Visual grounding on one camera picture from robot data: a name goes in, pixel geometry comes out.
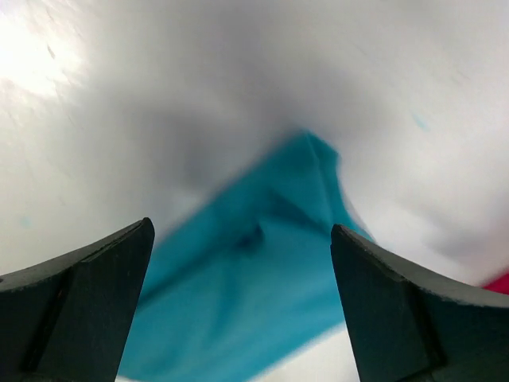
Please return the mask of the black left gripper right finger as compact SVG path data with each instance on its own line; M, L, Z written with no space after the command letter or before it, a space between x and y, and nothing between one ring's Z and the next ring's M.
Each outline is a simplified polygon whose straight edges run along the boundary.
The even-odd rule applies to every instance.
M508 380L506 295L439 275L342 225L331 238L360 380Z

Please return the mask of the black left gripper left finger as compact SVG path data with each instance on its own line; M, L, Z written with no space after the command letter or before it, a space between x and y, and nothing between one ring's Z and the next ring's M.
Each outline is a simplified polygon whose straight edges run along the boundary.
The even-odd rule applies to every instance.
M153 249L150 219L1 277L3 381L113 381Z

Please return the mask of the teal t-shirt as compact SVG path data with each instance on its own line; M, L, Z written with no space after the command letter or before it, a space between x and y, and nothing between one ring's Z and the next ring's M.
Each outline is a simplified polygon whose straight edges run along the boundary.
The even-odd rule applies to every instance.
M138 381L245 381L344 319L338 154L292 137L153 251L119 366Z

